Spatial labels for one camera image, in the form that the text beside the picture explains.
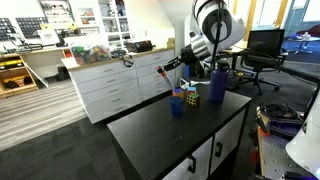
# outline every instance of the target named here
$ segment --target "cabinet door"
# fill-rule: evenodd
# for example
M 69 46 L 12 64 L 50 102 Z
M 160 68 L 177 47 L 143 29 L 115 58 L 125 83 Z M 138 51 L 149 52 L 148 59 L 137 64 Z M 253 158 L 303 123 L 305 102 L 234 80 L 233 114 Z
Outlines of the cabinet door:
M 210 174 L 237 146 L 243 117 L 244 110 L 215 134 Z
M 210 152 L 211 152 L 212 138 L 201 145 L 192 156 L 196 160 L 195 173 L 190 177 L 190 180 L 204 180 L 208 177 Z
M 162 180 L 188 180 L 190 178 L 190 172 L 188 171 L 189 159 L 185 159 L 176 168 L 174 168 L 169 174 L 167 174 Z

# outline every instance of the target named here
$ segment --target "colorful cube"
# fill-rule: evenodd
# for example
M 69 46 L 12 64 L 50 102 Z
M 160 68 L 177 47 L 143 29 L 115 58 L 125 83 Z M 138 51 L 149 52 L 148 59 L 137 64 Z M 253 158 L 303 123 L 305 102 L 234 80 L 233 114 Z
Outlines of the colorful cube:
M 196 93 L 196 92 L 197 92 L 196 87 L 188 87 L 187 95 L 192 94 L 192 93 Z
M 184 93 L 181 88 L 176 88 L 174 91 L 172 91 L 172 96 L 179 96 L 181 99 L 184 99 Z
M 198 107 L 200 105 L 200 95 L 192 93 L 187 96 L 187 104 L 191 107 Z

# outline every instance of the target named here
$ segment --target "plastic container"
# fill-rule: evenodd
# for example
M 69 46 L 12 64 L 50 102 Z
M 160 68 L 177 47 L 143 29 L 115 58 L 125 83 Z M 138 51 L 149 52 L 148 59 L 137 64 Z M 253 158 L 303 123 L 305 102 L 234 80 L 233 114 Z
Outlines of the plastic container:
M 171 96 L 169 98 L 171 114 L 173 116 L 181 116 L 183 99 L 179 96 Z
M 217 69 L 211 73 L 209 100 L 214 103 L 221 103 L 226 91 L 229 64 L 224 60 L 217 61 L 217 64 Z

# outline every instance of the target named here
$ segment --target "window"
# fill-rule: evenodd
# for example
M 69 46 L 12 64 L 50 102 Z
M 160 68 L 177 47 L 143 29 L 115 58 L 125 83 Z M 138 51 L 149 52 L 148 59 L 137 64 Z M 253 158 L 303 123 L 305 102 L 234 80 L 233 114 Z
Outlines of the window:
M 303 17 L 303 22 L 320 21 L 319 7 L 320 7 L 319 0 L 310 0 L 307 10 Z

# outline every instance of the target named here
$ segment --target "blue mat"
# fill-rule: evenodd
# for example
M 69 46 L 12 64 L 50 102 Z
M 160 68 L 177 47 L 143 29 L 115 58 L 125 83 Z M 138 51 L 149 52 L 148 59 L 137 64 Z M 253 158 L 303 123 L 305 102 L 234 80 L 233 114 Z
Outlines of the blue mat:
M 284 39 L 282 43 L 282 47 L 286 50 L 297 50 L 299 45 L 300 42 L 289 41 L 287 39 Z M 294 55 L 294 51 L 289 52 L 286 61 L 320 64 L 320 41 L 309 42 L 306 50 L 312 51 L 312 53 L 299 52 Z

